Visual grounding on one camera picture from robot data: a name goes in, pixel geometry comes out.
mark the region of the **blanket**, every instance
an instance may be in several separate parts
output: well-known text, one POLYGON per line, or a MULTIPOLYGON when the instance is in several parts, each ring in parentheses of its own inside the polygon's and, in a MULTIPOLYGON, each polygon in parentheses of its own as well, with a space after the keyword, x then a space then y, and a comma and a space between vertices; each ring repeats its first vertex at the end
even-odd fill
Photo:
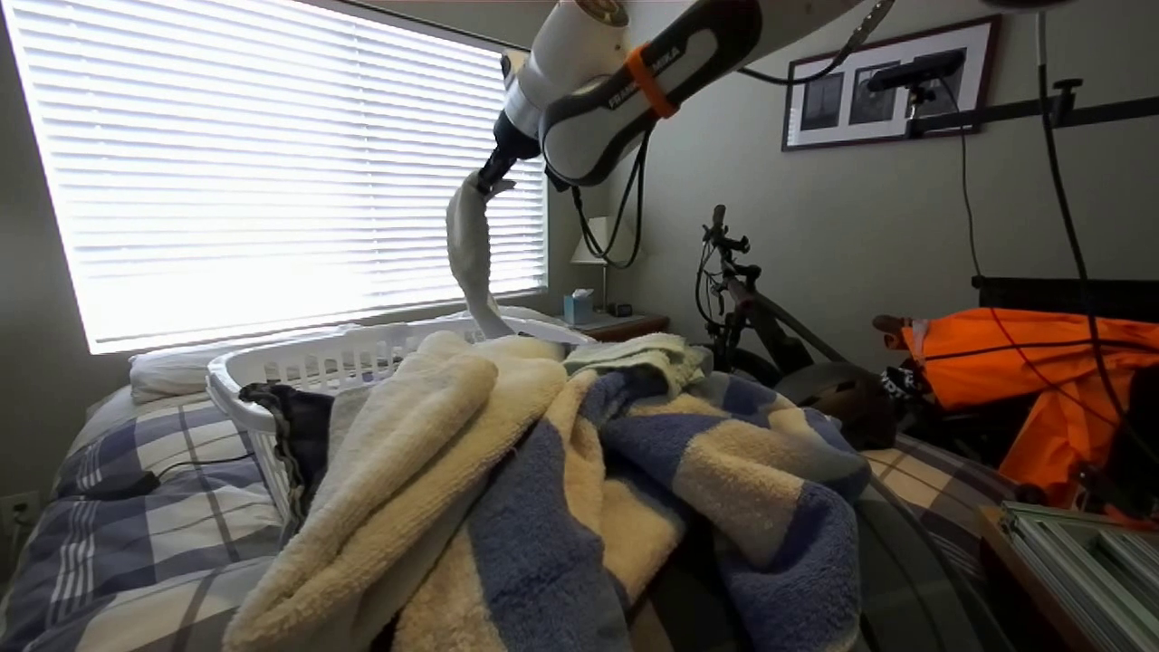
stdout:
POLYGON ((691 518, 758 649, 852 649, 865 460, 759 383, 438 332, 377 383, 228 649, 628 649, 691 518))

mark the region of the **window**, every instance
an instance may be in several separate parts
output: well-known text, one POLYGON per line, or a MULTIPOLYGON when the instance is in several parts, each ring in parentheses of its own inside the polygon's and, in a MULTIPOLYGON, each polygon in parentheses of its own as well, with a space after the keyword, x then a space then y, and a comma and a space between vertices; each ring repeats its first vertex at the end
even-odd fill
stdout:
MULTIPOLYGON (((485 47, 294 0, 3 0, 94 354, 459 297, 446 202, 493 149, 485 47)), ((536 166, 493 294, 546 284, 536 166)))

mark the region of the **plaid bedsheet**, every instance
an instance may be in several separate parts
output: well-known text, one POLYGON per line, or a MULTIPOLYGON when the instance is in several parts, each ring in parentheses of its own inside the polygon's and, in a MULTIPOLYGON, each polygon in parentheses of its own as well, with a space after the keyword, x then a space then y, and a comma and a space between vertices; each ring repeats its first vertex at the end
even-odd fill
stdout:
MULTIPOLYGON (((1011 491, 912 437, 869 453, 869 464, 941 556, 977 576, 975 511, 1011 491)), ((235 604, 277 546, 260 472, 216 406, 194 395, 125 412, 61 464, 0 604, 0 649, 219 649, 235 604)))

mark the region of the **bed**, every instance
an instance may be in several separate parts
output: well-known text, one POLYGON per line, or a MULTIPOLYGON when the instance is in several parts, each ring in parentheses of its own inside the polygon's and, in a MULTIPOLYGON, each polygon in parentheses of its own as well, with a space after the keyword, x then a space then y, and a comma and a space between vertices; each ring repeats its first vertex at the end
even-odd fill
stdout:
MULTIPOLYGON (((443 349, 429 344, 426 360, 438 361, 447 360, 447 352, 473 354, 473 344, 443 341, 443 349)), ((516 354, 532 354, 536 371, 551 371, 540 352, 516 354)), ((612 437, 624 437, 626 446, 612 446, 599 469, 599 475, 614 478, 618 491, 624 478, 632 478, 632 472, 649 469, 653 460, 653 453, 632 458, 628 443, 638 437, 626 434, 656 424, 663 424, 663 433, 694 424, 691 437, 703 433, 706 412, 689 412, 689 404, 656 404, 656 383, 671 381, 663 372, 591 372, 584 381, 587 395, 584 404, 574 404, 572 419, 561 418, 561 404, 551 398, 554 411, 540 411, 543 418, 532 419, 536 428, 513 428, 529 433, 516 434, 513 451, 500 451, 494 464, 476 472, 476 481, 464 481, 464 494, 446 498, 446 511, 438 511, 438 518, 429 518, 429 530, 417 532, 417 545, 403 552, 398 565, 386 570, 394 574, 391 584, 364 584, 354 609, 345 609, 340 622, 309 621, 305 614, 315 603, 321 604, 330 599, 345 599, 327 590, 348 586, 348 580, 338 580, 333 586, 312 590, 315 580, 327 580, 327 574, 333 576, 345 563, 354 557, 350 552, 360 546, 371 556, 391 546, 391 539, 358 539, 364 532, 360 530, 350 536, 338 536, 340 545, 333 545, 327 539, 327 532, 340 532, 340 521, 330 521, 330 530, 312 530, 312 521, 327 521, 312 511, 309 527, 287 545, 282 518, 254 460, 254 451, 219 412, 219 406, 207 398, 201 383, 189 383, 189 371, 199 371, 201 360, 207 354, 177 354, 177 361, 152 361, 152 372, 137 371, 129 377, 129 388, 113 395, 79 433, 74 446, 59 469, 51 499, 8 586, 0 614, 0 649, 219 649, 225 643, 228 649, 319 649, 319 643, 327 643, 327 649, 543 649, 543 643, 566 643, 551 649, 591 649, 604 643, 612 643, 612 649, 830 649, 832 643, 841 643, 841 649, 1008 646, 977 590, 980 574, 975 557, 975 511, 980 504, 1011 498, 1011 491, 985 469, 907 437, 896 437, 894 451, 877 451, 865 458, 841 451, 841 443, 806 437, 806 446, 837 446, 841 464, 847 458, 859 458, 865 469, 865 478, 859 478, 859 464, 845 472, 832 472, 832 464, 801 472, 819 475, 804 487, 830 487, 823 491, 825 499, 845 494, 837 504, 852 504, 847 513, 854 513, 854 536, 841 545, 837 536, 830 536, 830 506, 814 511, 823 527, 806 521, 806 530, 825 536, 801 539, 806 546, 791 556, 787 556, 788 545, 781 545, 775 557, 779 565, 788 565, 788 574, 779 576, 767 576, 767 570, 759 570, 764 576, 752 570, 736 570, 736 557, 720 563, 720 536, 706 527, 714 518, 689 513, 689 504, 666 494, 678 481, 663 487, 653 475, 649 481, 628 491, 638 504, 628 513, 642 518, 626 518, 628 536, 618 532, 614 539, 596 532, 591 511, 574 499, 584 491, 574 491, 572 498, 572 487, 584 487, 574 478, 591 469, 572 460, 566 464, 568 472, 554 475, 554 481, 566 478, 568 491, 561 491, 556 511, 546 513, 551 491, 529 494, 529 481, 536 481, 540 472, 551 469, 536 460, 543 446, 554 446, 551 433, 596 434, 604 437, 604 446, 612 437), (624 412, 624 392, 638 398, 642 412, 624 412), (591 418, 591 395, 604 395, 604 418, 609 406, 618 406, 618 412, 609 419, 591 418), (642 556, 649 546, 643 530, 656 530, 653 545, 657 539, 657 563, 656 556, 642 556), (525 565, 536 563, 536 532, 556 536, 556 546, 546 552, 543 565, 568 563, 568 570, 556 574, 551 586, 536 584, 536 590, 525 590, 522 576, 516 590, 507 586, 507 596, 485 596, 494 576, 529 574, 525 565), (312 557, 312 546, 340 546, 340 556, 350 557, 338 556, 319 565, 319 557, 312 557), (485 586, 473 603, 459 599, 473 586, 459 586, 464 565, 476 565, 476 586, 485 586), (825 621, 819 615, 823 609, 804 609, 801 615, 795 603, 806 603, 806 596, 819 590, 814 584, 825 584, 825 576, 841 576, 830 574, 830 565, 845 565, 847 574, 854 574, 847 586, 837 586, 841 596, 854 590, 854 633, 814 639, 806 633, 812 628, 801 622, 825 628, 825 621), (294 580, 294 574, 305 574, 300 586, 271 586, 275 580, 294 580), (457 621, 457 639, 429 639, 429 632, 451 632, 443 628, 446 621, 457 621)), ((737 433, 752 433, 752 418, 775 404, 770 392, 736 377, 700 381, 700 398, 706 395, 718 404, 714 411, 724 411, 726 404, 726 428, 736 424, 737 433)), ((348 481, 360 478, 358 458, 333 464, 345 469, 348 481)), ((319 494, 321 506, 350 499, 340 498, 340 478, 327 475, 327 481, 330 491, 319 494)))

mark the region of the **white window blind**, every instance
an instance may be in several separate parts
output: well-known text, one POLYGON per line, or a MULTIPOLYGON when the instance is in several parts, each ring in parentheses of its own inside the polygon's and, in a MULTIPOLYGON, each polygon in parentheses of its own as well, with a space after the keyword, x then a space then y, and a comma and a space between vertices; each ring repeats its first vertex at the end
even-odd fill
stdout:
MULTIPOLYGON (((294 0, 3 0, 91 352, 459 297, 446 202, 500 58, 294 0)), ((536 166, 490 208, 493 294, 546 280, 536 166)))

